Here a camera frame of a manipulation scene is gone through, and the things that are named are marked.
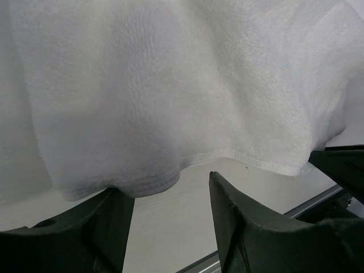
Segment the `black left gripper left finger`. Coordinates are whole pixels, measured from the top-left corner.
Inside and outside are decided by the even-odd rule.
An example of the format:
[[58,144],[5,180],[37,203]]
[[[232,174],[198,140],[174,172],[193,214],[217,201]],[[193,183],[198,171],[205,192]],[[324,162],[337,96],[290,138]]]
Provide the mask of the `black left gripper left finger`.
[[109,188],[33,227],[1,232],[1,272],[122,272],[134,202]]

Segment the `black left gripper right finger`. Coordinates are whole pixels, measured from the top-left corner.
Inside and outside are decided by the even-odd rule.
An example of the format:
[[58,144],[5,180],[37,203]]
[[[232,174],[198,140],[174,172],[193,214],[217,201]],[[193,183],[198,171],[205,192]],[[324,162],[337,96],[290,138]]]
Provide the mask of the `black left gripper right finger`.
[[282,215],[217,172],[210,202],[222,272],[363,272],[363,220],[316,224]]

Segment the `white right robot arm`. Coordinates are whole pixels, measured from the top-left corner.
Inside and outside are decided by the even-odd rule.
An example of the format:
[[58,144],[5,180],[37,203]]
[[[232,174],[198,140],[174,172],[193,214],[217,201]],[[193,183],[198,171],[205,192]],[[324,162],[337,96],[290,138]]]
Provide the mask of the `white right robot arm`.
[[336,185],[289,215],[312,224],[328,218],[363,218],[363,145],[314,151],[309,162]]

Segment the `white towel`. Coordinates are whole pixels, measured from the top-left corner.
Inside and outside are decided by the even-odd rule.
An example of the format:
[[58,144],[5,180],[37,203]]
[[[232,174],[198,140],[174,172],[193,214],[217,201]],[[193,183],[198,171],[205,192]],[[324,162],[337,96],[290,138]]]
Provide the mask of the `white towel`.
[[362,73],[362,1],[2,1],[1,203],[218,158],[297,176]]

